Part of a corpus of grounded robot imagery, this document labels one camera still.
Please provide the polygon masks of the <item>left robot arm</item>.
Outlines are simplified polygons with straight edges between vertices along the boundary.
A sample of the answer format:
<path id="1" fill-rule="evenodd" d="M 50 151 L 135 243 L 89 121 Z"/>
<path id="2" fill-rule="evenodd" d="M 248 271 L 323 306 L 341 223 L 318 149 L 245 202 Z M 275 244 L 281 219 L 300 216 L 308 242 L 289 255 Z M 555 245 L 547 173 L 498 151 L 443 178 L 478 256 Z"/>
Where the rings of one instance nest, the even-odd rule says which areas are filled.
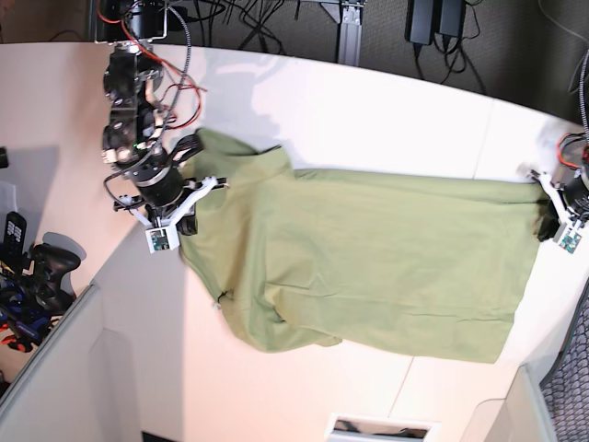
<path id="1" fill-rule="evenodd" d="M 588 57 L 581 61 L 577 94 L 583 129 L 566 133 L 556 145 L 557 175 L 530 170 L 528 176 L 549 198 L 537 237 L 553 240 L 573 254 L 588 227 Z"/>

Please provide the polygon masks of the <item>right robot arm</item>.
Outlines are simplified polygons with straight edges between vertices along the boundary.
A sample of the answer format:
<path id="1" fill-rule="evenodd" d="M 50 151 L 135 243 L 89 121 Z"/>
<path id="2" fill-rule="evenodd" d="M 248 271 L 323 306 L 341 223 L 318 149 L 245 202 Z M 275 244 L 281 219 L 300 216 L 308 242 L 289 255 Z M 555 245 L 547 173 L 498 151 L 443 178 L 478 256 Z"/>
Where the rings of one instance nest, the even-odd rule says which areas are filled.
<path id="1" fill-rule="evenodd" d="M 224 178 L 183 176 L 180 168 L 202 151 L 194 134 L 168 149 L 165 136 L 188 127 L 200 116 L 195 110 L 179 122 L 176 107 L 183 91 L 201 93 L 189 67 L 177 67 L 155 53 L 153 43 L 171 29 L 183 31 L 186 46 L 192 17 L 169 1 L 97 1 L 95 41 L 111 46 L 103 89 L 110 103 L 108 124 L 102 135 L 101 155 L 111 167 L 103 181 L 129 180 L 135 195 L 113 195 L 113 209 L 134 216 L 145 229 L 151 252 L 174 250 L 180 237 L 197 232 L 196 204 L 222 189 Z"/>

